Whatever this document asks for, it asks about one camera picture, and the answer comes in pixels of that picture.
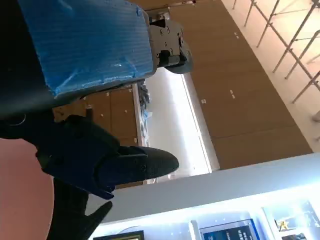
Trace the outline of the black left robot hand blue tape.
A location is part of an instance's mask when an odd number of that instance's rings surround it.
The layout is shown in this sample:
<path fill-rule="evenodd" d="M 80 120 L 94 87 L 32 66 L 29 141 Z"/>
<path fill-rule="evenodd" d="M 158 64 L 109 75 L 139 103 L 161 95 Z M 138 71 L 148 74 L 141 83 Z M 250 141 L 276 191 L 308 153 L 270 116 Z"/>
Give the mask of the black left robot hand blue tape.
<path fill-rule="evenodd" d="M 153 76 L 189 73 L 183 28 L 150 21 L 126 0 L 3 0 L 0 3 L 0 136 L 37 148 L 42 170 L 103 199 L 117 185 L 179 167 L 171 153 L 121 146 L 90 118 L 61 123 L 53 108 Z"/>

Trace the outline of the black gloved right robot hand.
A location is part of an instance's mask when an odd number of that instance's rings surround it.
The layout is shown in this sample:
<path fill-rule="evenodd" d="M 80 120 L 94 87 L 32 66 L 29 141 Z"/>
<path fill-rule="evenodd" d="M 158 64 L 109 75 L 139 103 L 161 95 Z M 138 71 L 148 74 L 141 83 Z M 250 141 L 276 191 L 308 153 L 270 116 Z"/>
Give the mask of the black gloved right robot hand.
<path fill-rule="evenodd" d="M 89 194 L 57 178 L 53 179 L 54 206 L 48 240 L 87 240 L 111 210 L 111 201 L 86 215 Z"/>

